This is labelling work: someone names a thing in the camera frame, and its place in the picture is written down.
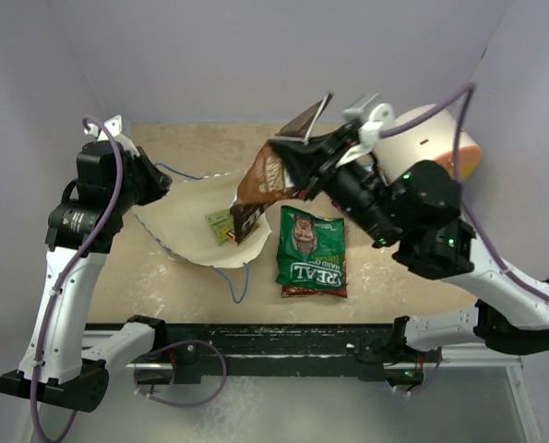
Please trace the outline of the brown sea salt chips bag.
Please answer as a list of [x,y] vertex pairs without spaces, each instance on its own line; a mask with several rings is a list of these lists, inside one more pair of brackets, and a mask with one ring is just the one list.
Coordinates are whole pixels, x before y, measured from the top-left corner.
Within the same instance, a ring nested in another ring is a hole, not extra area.
[[[303,145],[311,135],[319,116],[328,107],[333,93],[311,105],[284,125],[276,134],[283,141],[298,140]],[[236,188],[230,213],[233,217],[234,241],[241,244],[254,229],[259,217],[273,203],[293,198],[295,186],[267,140],[258,151],[253,164]]]

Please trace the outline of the blue checkered paper bag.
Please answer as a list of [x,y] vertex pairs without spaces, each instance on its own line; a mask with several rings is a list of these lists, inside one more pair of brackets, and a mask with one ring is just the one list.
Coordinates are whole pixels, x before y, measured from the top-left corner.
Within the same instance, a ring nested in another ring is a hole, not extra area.
[[229,209],[243,170],[188,177],[171,185],[162,199],[133,208],[137,221],[169,257],[212,268],[229,285],[233,301],[244,301],[249,289],[249,263],[263,250],[272,230],[264,215],[241,244],[217,245],[205,216]]

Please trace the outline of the light green snack packet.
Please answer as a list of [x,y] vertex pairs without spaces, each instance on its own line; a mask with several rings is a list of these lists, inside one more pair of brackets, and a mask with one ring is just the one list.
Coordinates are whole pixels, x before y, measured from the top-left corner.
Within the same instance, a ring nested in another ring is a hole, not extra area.
[[233,226],[233,218],[229,209],[210,213],[205,216],[205,220],[216,238],[217,245],[223,245],[229,240],[226,233]]

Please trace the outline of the green chips bag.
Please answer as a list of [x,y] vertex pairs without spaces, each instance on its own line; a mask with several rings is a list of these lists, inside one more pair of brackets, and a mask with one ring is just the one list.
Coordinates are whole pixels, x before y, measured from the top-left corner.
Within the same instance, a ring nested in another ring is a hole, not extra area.
[[280,285],[318,292],[344,289],[344,220],[281,207],[276,260]]

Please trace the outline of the red Doritos bag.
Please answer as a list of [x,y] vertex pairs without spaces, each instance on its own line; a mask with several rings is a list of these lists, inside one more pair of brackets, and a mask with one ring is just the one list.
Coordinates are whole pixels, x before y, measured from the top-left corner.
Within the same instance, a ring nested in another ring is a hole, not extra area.
[[316,295],[329,295],[339,298],[348,297],[347,289],[345,287],[336,289],[311,289],[300,286],[283,285],[281,289],[282,298],[308,297]]

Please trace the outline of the yellow M&M's packet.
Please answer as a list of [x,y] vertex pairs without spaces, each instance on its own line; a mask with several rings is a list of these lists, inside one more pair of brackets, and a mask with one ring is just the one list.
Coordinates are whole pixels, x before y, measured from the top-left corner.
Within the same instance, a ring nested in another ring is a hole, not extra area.
[[235,231],[234,231],[234,228],[230,228],[230,229],[228,229],[228,230],[225,230],[225,231],[223,232],[223,234],[225,235],[225,237],[226,237],[228,240],[234,242],[235,244],[238,243],[237,237],[236,237],[236,234],[235,234]]

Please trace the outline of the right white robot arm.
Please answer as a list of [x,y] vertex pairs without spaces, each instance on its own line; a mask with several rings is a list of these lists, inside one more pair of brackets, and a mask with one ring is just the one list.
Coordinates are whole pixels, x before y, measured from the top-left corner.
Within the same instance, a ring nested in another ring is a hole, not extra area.
[[358,162],[364,131],[355,123],[309,140],[269,142],[304,198],[328,195],[373,242],[392,247],[409,272],[473,295],[473,305],[433,317],[399,317],[390,353],[410,361],[439,347],[479,342],[511,355],[549,351],[549,281],[537,281],[494,258],[462,187],[433,160],[411,160],[399,174],[373,150],[367,172]]

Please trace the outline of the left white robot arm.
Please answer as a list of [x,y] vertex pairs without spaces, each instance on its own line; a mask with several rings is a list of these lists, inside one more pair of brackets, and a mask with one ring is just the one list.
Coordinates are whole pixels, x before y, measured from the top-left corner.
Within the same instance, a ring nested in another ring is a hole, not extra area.
[[0,393],[90,413],[101,403],[111,376],[143,356],[158,362],[168,353],[164,321],[129,318],[110,338],[89,350],[82,340],[92,295],[125,214],[167,194],[171,178],[145,151],[118,146],[123,180],[115,206],[95,229],[116,188],[116,164],[107,141],[86,144],[77,155],[78,176],[50,213],[45,243],[46,276],[37,322],[18,368],[0,377]]

